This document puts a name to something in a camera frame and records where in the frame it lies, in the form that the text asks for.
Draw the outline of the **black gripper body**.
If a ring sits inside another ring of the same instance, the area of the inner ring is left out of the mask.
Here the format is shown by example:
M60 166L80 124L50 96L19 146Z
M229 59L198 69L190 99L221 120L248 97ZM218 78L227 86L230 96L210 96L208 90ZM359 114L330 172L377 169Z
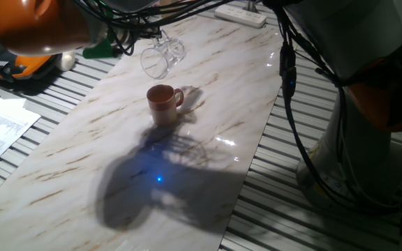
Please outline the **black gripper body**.
M140 40L148 39L151 34L150 28L137 28L136 26L129 26L127 29L126 40Z

